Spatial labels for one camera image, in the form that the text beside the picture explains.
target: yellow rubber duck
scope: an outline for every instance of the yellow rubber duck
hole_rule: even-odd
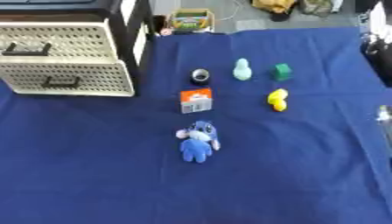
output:
[[[285,99],[289,96],[289,92],[283,88],[279,88],[269,94],[268,103],[271,104],[274,110],[282,112],[287,109],[287,102]]]

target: green block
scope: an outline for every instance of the green block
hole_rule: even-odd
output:
[[[287,64],[278,64],[275,66],[274,78],[276,81],[286,81],[291,78],[291,68]]]

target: plastic drawer unit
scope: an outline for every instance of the plastic drawer unit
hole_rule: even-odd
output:
[[[19,94],[133,96],[149,0],[0,0],[0,77]]]

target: drawer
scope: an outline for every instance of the drawer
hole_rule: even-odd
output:
[[[18,94],[133,96],[125,64],[2,63],[1,78]]]
[[[116,44],[104,22],[2,22],[0,63],[116,63]]]

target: roll of tape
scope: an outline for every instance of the roll of tape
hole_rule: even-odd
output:
[[[192,72],[191,82],[197,86],[205,86],[210,82],[210,73],[206,69],[196,69]]]

